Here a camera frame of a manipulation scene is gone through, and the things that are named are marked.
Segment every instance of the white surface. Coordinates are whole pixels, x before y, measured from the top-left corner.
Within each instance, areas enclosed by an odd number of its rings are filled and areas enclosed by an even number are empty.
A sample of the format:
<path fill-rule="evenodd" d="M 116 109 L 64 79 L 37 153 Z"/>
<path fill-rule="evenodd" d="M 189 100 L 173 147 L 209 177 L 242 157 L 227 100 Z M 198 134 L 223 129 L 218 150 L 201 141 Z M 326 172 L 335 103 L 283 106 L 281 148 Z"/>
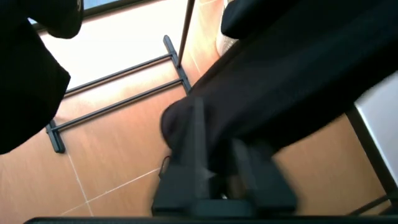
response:
<path fill-rule="evenodd" d="M 355 105 L 398 185 L 398 72 L 366 92 Z"/>

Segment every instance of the tiled floor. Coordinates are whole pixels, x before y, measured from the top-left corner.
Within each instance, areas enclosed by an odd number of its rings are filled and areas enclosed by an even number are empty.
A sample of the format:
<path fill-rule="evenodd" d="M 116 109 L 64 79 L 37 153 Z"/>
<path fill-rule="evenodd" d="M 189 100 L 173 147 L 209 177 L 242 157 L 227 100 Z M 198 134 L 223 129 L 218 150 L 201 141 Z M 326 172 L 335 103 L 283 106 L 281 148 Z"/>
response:
<path fill-rule="evenodd" d="M 179 49 L 186 1 L 157 1 L 85 21 L 78 36 L 42 34 L 70 72 L 70 86 L 166 54 L 164 34 Z M 194 84 L 219 57 L 215 38 L 222 0 L 197 0 L 183 57 Z M 177 78 L 171 62 L 71 96 L 55 120 L 64 123 Z M 181 86 L 62 132 L 66 154 L 45 131 L 0 156 L 0 222 L 37 216 L 149 216 L 161 159 L 169 153 L 159 117 L 185 96 Z M 346 117 L 276 155 L 301 196 L 303 214 L 344 214 L 384 192 Z"/>

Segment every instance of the black metal frame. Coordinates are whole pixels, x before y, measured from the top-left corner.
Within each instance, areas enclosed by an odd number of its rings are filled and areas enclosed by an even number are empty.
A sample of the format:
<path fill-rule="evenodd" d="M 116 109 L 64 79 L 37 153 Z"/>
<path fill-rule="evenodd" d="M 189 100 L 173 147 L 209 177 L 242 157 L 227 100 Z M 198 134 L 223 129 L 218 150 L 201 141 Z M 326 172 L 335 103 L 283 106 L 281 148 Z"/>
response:
<path fill-rule="evenodd" d="M 147 1 L 140 1 L 140 0 L 135 0 L 133 1 L 135 3 L 137 2 L 147 2 Z M 150 90 L 147 90 L 143 93 L 140 93 L 138 95 L 129 97 L 125 100 L 119 101 L 117 103 L 114 103 L 112 105 L 106 106 L 104 108 L 101 108 L 99 110 L 96 110 L 94 112 L 88 113 L 86 115 L 83 115 L 79 118 L 75 118 L 71 121 L 68 121 L 66 123 L 60 124 L 60 125 L 56 125 L 54 120 L 51 120 L 51 122 L 46 125 L 46 131 L 49 134 L 50 137 L 50 141 L 51 144 L 54 148 L 54 151 L 57 153 L 64 153 L 65 152 L 65 145 L 62 141 L 61 135 L 60 135 L 60 131 L 70 128 L 74 125 L 77 124 L 81 124 L 84 121 L 88 121 L 89 119 L 92 119 L 94 117 L 97 117 L 99 115 L 105 114 L 107 112 L 110 112 L 116 108 L 119 108 L 121 106 L 127 105 L 128 103 L 131 103 L 133 101 L 139 101 L 147 96 L 150 96 L 154 93 L 158 93 L 160 91 L 166 90 L 168 88 L 170 88 L 171 86 L 174 86 L 178 83 L 181 83 L 184 87 L 185 92 L 188 94 L 189 90 L 191 89 L 191 85 L 188 81 L 188 77 L 187 74 L 185 74 L 184 69 L 181 66 L 181 61 L 182 61 L 182 57 L 183 57 L 183 51 L 185 48 L 185 43 L 187 40 L 187 35 L 188 35 L 188 30 L 189 30 L 189 25 L 190 25 L 190 21 L 191 21 L 191 17 L 192 17 L 192 12 L 193 12 L 193 5 L 195 3 L 195 0 L 188 0 L 187 3 L 187 11 L 185 14 L 185 22 L 184 22 L 184 27 L 183 27 L 183 33 L 182 33 L 182 39 L 181 39 L 181 44 L 180 44 L 180 52 L 177 56 L 177 52 L 174 49 L 174 46 L 172 44 L 172 41 L 170 40 L 170 38 L 165 35 L 163 38 L 163 43 L 166 46 L 166 49 L 168 51 L 168 54 L 162 55 L 160 57 L 154 58 L 152 60 L 140 63 L 138 65 L 132 66 L 130 68 L 126 68 L 124 70 L 118 71 L 116 73 L 107 75 L 105 77 L 101 77 L 99 79 L 90 81 L 88 83 L 82 84 L 80 86 L 74 87 L 72 89 L 67 90 L 64 98 L 70 96 L 70 95 L 74 95 L 78 92 L 87 90 L 89 88 L 92 88 L 96 85 L 100 85 L 101 83 L 104 83 L 106 81 L 110 81 L 111 79 L 117 78 L 117 77 L 121 77 L 122 74 L 125 74 L 126 72 L 134 72 L 140 68 L 144 68 L 144 67 L 150 67 L 151 65 L 154 65 L 156 63 L 162 62 L 165 59 L 171 59 L 173 62 L 173 65 L 177 71 L 178 74 L 178 79 L 173 80 L 171 82 L 165 83 L 161 86 L 152 88 Z"/>

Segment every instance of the metal rack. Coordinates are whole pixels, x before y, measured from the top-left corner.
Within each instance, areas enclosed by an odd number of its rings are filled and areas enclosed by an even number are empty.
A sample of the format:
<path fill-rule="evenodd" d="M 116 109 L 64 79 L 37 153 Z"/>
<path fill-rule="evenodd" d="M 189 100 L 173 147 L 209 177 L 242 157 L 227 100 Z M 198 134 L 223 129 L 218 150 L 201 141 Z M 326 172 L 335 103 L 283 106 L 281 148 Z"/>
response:
<path fill-rule="evenodd" d="M 181 38 L 181 43 L 180 43 L 180 50 L 179 50 L 178 55 L 177 55 L 177 52 L 174 49 L 172 41 L 170 40 L 170 38 L 167 35 L 165 35 L 164 38 L 163 38 L 163 43 L 166 46 L 166 49 L 168 51 L 167 54 L 162 55 L 162 56 L 157 57 L 157 58 L 154 58 L 152 60 L 148 60 L 146 62 L 142 62 L 142 63 L 140 63 L 138 65 L 126 68 L 126 69 L 118 71 L 116 73 L 112 73 L 112 74 L 107 75 L 105 77 L 101 77 L 99 79 L 90 81 L 90 82 L 82 84 L 80 86 L 71 88 L 71 89 L 67 90 L 67 92 L 65 93 L 64 98 L 66 98 L 66 97 L 68 97 L 70 95 L 77 94 L 77 93 L 79 93 L 81 91 L 85 91 L 85 90 L 87 90 L 89 88 L 92 88 L 94 86 L 100 85 L 100 84 L 102 84 L 102 83 L 104 83 L 106 81 L 109 81 L 110 79 L 117 78 L 117 77 L 121 76 L 122 74 L 124 74 L 126 72 L 133 72 L 134 73 L 136 70 L 138 70 L 140 68 L 150 67 L 150 66 L 155 65 L 155 64 L 157 64 L 159 62 L 163 62 L 164 60 L 167 60 L 167 59 L 171 59 L 171 61 L 173 62 L 173 65 L 174 65 L 174 67 L 175 67 L 175 69 L 177 71 L 177 74 L 178 74 L 178 79 L 176 79 L 174 81 L 171 81 L 171 82 L 168 82 L 168 83 L 165 83 L 165 84 L 163 84 L 161 86 L 152 88 L 152 89 L 147 90 L 147 91 L 145 91 L 143 93 L 140 93 L 138 95 L 129 97 L 129 98 L 125 99 L 125 100 L 119 101 L 119 102 L 114 103 L 112 105 L 106 106 L 106 107 L 101 108 L 99 110 L 96 110 L 94 112 L 88 113 L 88 114 L 83 115 L 83 116 L 81 116 L 79 118 L 75 118 L 75 119 L 73 119 L 71 121 L 68 121 L 68 122 L 60 124 L 60 125 L 57 125 L 55 123 L 55 121 L 52 119 L 51 122 L 48 125 L 46 125 L 45 128 L 46 128 L 47 134 L 49 134 L 49 137 L 50 137 L 50 140 L 51 140 L 51 144 L 52 144 L 55 152 L 57 152 L 57 153 L 64 153 L 65 152 L 65 150 L 66 150 L 65 149 L 65 145 L 64 145 L 64 143 L 62 141 L 60 132 L 65 130 L 65 129 L 67 129 L 67 128 L 70 128 L 72 126 L 76 126 L 76 125 L 79 125 L 81 123 L 84 123 L 85 121 L 88 121 L 89 119 L 97 118 L 97 117 L 99 117 L 101 115 L 104 115 L 107 112 L 110 112 L 112 110 L 115 110 L 115 109 L 119 108 L 120 106 L 126 105 L 128 103 L 132 103 L 132 102 L 137 102 L 137 101 L 139 101 L 139 100 L 141 100 L 141 99 L 143 99 L 145 97 L 151 96 L 151 95 L 153 95 L 155 93 L 159 93 L 161 91 L 164 91 L 164 90 L 170 88 L 171 86 L 175 86 L 175 85 L 178 85 L 178 84 L 182 84 L 183 87 L 184 87 L 185 92 L 188 94 L 189 90 L 191 89 L 191 85 L 190 85 L 190 83 L 188 81 L 187 75 L 184 72 L 184 69 L 182 68 L 181 61 L 182 61 L 183 52 L 184 52 L 184 49 L 185 49 L 185 43 L 187 41 L 187 35 L 188 35 L 189 25 L 190 25 L 190 21 L 191 21 L 191 17 L 192 17 L 194 3 L 195 3 L 195 0 L 188 0 L 187 11 L 185 13 L 185 20 L 184 20 L 184 26 L 183 26 L 183 31 L 182 31 L 182 38 Z"/>

